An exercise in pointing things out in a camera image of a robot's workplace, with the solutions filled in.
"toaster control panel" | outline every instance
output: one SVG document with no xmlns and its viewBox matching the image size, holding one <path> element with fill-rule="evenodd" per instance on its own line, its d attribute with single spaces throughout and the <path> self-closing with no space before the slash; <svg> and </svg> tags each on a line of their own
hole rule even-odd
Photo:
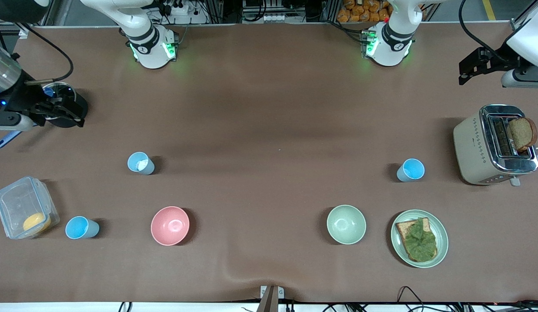
<svg viewBox="0 0 538 312">
<path fill-rule="evenodd" d="M 502 181 L 505 181 L 505 180 L 509 180 L 511 177 L 512 176 L 510 176 L 508 174 L 497 174 L 495 176 L 491 176 L 488 179 L 481 180 L 481 181 L 479 181 L 479 183 L 493 184 L 493 183 L 498 183 L 498 182 L 502 182 Z"/>
</svg>

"sandwich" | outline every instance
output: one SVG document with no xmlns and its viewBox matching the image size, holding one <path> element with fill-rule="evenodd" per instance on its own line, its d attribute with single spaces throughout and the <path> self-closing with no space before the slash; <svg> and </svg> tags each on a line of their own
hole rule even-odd
<svg viewBox="0 0 538 312">
<path fill-rule="evenodd" d="M 431 232 L 429 218 L 396 223 L 396 228 L 411 260 L 425 262 L 437 256 L 437 238 Z"/>
<path fill-rule="evenodd" d="M 523 152 L 537 142 L 537 127 L 529 118 L 521 117 L 510 121 L 510 134 L 518 152 Z"/>
</svg>

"blue cup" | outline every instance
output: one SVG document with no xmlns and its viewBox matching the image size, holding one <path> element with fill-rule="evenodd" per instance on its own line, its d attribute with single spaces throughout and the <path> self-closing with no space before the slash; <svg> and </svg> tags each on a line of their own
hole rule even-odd
<svg viewBox="0 0 538 312">
<path fill-rule="evenodd" d="M 410 158 L 400 166 L 396 176 L 402 182 L 413 182 L 421 179 L 424 174 L 425 166 L 423 166 L 423 162 Z"/>
<path fill-rule="evenodd" d="M 152 172 L 155 170 L 155 165 L 147 154 L 143 152 L 135 152 L 134 154 L 130 155 L 127 165 L 130 170 L 145 176 L 152 174 Z"/>
<path fill-rule="evenodd" d="M 82 216 L 74 217 L 66 224 L 65 234 L 70 239 L 90 238 L 97 235 L 99 225 Z"/>
</svg>

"toaster lever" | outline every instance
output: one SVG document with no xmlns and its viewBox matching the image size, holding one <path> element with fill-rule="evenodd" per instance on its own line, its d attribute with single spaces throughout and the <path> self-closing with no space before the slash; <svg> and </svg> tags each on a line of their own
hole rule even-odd
<svg viewBox="0 0 538 312">
<path fill-rule="evenodd" d="M 512 186 L 521 186 L 521 182 L 519 180 L 519 178 L 517 178 L 516 176 L 513 176 L 511 179 L 510 179 L 510 184 Z"/>
</svg>

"toaster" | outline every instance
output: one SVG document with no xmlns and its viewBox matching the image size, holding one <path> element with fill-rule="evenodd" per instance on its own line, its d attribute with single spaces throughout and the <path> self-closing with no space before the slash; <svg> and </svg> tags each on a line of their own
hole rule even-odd
<svg viewBox="0 0 538 312">
<path fill-rule="evenodd" d="M 509 122 L 524 117 L 513 105 L 491 104 L 453 129 L 453 143 L 461 176 L 471 184 L 490 185 L 510 180 L 519 186 L 519 176 L 538 168 L 535 146 L 518 152 Z"/>
</svg>

